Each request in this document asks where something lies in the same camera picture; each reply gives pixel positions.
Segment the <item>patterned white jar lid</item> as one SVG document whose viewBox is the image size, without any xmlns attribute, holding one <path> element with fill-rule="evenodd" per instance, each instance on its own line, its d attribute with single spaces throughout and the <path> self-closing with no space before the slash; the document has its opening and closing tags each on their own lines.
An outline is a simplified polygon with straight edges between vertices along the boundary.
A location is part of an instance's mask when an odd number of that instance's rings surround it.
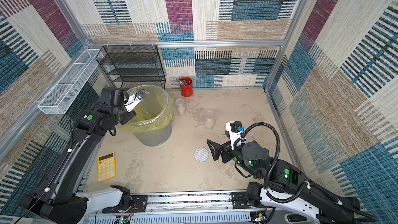
<svg viewBox="0 0 398 224">
<path fill-rule="evenodd" d="M 209 158 L 209 152 L 205 147 L 199 147 L 194 151 L 194 158 L 197 162 L 205 162 Z"/>
</svg>

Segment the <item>grey bin with yellow bag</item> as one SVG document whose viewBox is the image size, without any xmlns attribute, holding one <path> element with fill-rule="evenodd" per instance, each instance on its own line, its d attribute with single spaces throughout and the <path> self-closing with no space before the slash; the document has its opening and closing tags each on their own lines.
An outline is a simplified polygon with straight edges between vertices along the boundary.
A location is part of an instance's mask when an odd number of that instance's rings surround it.
<svg viewBox="0 0 398 224">
<path fill-rule="evenodd" d="M 133 134 L 143 145 L 156 147 L 165 143 L 172 133 L 172 99 L 161 87 L 142 85 L 127 90 L 129 96 L 145 92 L 143 99 L 134 108 L 136 116 L 120 126 L 120 129 Z"/>
</svg>

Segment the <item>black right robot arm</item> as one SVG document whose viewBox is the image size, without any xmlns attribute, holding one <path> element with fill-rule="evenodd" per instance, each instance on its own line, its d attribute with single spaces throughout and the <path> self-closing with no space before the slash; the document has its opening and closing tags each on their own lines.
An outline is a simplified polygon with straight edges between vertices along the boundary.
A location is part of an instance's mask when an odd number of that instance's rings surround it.
<svg viewBox="0 0 398 224">
<path fill-rule="evenodd" d="M 255 127 L 269 128 L 276 139 L 274 156 L 256 141 L 247 142 L 247 134 Z M 257 122 L 244 128 L 240 121 L 226 124 L 229 141 L 218 144 L 206 143 L 212 158 L 223 163 L 234 162 L 239 174 L 246 171 L 245 178 L 254 178 L 245 195 L 249 207 L 283 208 L 316 224 L 366 224 L 377 218 L 360 210 L 356 197 L 342 197 L 320 186 L 304 172 L 285 160 L 279 159 L 280 137 L 277 130 L 265 122 Z"/>
</svg>

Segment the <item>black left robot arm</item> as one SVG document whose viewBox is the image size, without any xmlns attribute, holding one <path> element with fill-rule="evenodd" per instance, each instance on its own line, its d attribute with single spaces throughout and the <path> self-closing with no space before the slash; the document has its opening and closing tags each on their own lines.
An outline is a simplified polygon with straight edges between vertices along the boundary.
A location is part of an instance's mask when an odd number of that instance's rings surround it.
<svg viewBox="0 0 398 224">
<path fill-rule="evenodd" d="M 136 116 L 134 108 L 145 93 L 140 90 L 130 95 L 123 89 L 104 88 L 100 100 L 78 115 L 69 141 L 49 174 L 33 194 L 21 198 L 19 206 L 57 224 L 77 224 L 86 215 L 105 208 L 132 210 L 126 187 L 112 185 L 87 194 L 76 194 L 74 188 L 102 138 L 107 133 L 116 135 L 117 124 L 126 124 Z"/>
</svg>

